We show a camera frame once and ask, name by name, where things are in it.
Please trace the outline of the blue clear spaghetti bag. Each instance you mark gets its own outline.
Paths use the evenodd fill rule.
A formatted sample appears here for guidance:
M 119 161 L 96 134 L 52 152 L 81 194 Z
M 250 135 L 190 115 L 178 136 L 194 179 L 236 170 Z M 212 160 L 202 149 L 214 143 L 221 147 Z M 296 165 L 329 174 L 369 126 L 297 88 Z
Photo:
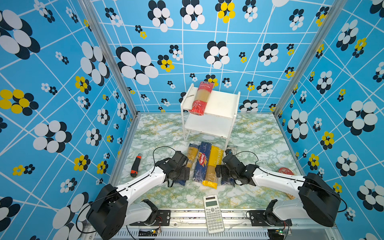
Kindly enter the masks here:
M 196 165 L 196 159 L 198 156 L 200 145 L 196 144 L 189 144 L 188 151 L 187 151 L 187 157 L 188 162 L 186 165 L 186 168 L 189 169 L 187 173 L 189 174 L 189 180 L 191 180 L 193 177 L 194 167 Z

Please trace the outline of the red spaghetti bag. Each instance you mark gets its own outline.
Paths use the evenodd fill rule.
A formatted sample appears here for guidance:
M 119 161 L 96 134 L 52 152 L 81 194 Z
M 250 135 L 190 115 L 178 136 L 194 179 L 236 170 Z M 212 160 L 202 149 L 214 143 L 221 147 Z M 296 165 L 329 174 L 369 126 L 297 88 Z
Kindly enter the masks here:
M 189 113 L 197 116 L 204 115 L 213 88 L 214 83 L 206 81 L 200 82 L 198 90 L 195 94 L 195 99 L 192 104 L 192 109 L 189 110 Z

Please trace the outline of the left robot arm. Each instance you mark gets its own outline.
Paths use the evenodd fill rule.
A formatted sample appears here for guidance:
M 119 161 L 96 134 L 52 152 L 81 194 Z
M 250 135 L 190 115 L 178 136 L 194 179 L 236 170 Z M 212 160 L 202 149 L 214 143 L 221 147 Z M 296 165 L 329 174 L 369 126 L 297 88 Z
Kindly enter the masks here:
M 158 207 L 150 200 L 136 204 L 135 200 L 154 187 L 175 180 L 188 180 L 188 157 L 176 151 L 171 158 L 155 163 L 152 170 L 136 179 L 119 185 L 106 185 L 90 205 L 86 219 L 103 240 L 114 237 L 120 229 L 134 223 L 153 225 L 158 217 Z

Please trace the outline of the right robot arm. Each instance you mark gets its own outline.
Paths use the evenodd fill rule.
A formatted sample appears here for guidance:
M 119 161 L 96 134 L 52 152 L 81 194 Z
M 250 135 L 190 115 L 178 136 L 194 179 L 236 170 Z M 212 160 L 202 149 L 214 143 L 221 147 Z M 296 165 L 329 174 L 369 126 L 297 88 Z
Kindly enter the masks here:
M 271 226 L 289 219 L 311 219 L 324 227 L 335 224 L 342 199 L 316 174 L 294 176 L 272 172 L 256 164 L 244 165 L 233 154 L 225 156 L 215 171 L 217 177 L 228 176 L 240 186 L 266 187 L 293 196 L 288 201 L 270 201 L 263 220 Z

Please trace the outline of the yellow pasta bag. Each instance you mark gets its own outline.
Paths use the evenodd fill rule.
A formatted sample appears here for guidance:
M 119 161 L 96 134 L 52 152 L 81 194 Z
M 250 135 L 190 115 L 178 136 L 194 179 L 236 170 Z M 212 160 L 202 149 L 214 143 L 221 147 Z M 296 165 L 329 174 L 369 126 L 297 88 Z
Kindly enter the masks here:
M 219 147 L 212 146 L 211 153 L 208 161 L 206 177 L 203 181 L 203 185 L 213 189 L 218 187 L 218 177 L 216 174 L 216 167 L 222 164 L 224 151 Z

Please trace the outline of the blue Barilla pasta box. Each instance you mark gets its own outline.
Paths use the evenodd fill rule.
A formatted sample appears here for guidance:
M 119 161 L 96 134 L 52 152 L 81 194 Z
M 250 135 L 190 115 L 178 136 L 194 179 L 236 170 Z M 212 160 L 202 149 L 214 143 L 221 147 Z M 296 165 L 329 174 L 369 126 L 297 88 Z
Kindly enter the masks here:
M 206 177 L 209 158 L 211 155 L 212 144 L 207 142 L 201 142 L 197 162 L 194 170 L 193 181 L 203 183 Z

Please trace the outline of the white two-tier shelf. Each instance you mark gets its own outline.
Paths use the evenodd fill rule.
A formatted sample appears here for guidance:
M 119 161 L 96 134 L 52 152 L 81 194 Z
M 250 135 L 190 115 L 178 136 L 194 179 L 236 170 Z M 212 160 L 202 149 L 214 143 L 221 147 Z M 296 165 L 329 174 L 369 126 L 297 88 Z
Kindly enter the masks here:
M 230 94 L 212 91 L 202 116 L 191 114 L 194 97 L 198 88 L 191 84 L 181 102 L 181 116 L 183 137 L 186 141 L 189 134 L 194 131 L 214 137 L 223 138 L 228 146 L 229 139 L 235 124 L 241 93 Z

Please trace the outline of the clear grey spaghetti bag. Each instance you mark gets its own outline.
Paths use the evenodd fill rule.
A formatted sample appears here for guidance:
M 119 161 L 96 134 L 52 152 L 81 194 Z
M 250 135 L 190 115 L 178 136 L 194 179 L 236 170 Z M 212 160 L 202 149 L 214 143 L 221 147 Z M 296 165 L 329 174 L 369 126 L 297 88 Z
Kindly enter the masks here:
M 236 146 L 230 146 L 228 145 L 227 146 L 227 149 L 232 149 L 233 151 L 233 155 L 237 154 L 238 153 L 238 148 Z M 224 169 L 223 168 L 223 172 L 222 172 L 222 177 L 221 177 L 221 185 L 228 185 L 228 186 L 232 186 L 232 187 L 235 187 L 235 180 L 230 177 L 230 174 L 229 174 L 229 170 L 228 169 Z

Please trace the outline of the red black utility knife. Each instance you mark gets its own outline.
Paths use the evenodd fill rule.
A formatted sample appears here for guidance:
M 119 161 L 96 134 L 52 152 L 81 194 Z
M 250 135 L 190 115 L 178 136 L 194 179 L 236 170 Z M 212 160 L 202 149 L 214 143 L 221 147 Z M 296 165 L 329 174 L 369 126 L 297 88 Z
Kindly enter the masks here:
M 142 154 L 138 154 L 134 160 L 134 163 L 131 168 L 131 173 L 130 173 L 132 178 L 135 178 L 138 175 L 141 159 L 142 159 Z

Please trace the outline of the white calculator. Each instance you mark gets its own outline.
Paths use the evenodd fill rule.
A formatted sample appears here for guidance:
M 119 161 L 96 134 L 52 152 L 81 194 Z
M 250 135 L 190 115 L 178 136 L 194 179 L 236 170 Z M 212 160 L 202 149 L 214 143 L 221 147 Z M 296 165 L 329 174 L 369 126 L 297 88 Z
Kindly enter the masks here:
M 209 234 L 225 231 L 219 199 L 217 195 L 204 196 L 204 210 Z

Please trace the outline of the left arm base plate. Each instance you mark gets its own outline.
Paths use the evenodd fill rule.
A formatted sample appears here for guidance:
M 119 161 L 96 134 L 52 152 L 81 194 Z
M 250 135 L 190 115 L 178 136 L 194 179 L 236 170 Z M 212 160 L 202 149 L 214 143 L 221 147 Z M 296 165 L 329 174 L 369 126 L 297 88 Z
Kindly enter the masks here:
M 169 226 L 171 219 L 171 210 L 157 210 L 155 214 L 151 214 L 150 217 L 143 222 L 135 222 L 130 226 L 147 226 L 147 227 L 159 227 Z

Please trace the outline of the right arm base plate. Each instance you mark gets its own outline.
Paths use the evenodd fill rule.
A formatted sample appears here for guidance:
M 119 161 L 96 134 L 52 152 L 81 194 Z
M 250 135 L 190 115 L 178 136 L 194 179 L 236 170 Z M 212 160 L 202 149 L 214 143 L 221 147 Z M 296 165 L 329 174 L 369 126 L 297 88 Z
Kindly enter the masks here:
M 265 214 L 262 210 L 250 210 L 246 212 L 246 218 L 251 221 L 253 227 L 291 227 L 292 221 L 280 220 L 273 214 Z

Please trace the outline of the aluminium front rail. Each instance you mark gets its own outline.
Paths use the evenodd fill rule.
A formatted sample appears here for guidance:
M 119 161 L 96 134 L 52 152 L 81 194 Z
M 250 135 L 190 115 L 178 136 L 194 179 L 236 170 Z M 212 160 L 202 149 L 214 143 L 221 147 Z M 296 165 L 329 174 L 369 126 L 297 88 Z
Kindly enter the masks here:
M 309 219 L 268 224 L 260 209 L 221 209 L 221 229 L 212 230 L 204 209 L 159 209 L 151 224 L 118 227 L 112 240 L 341 240 L 339 229 Z

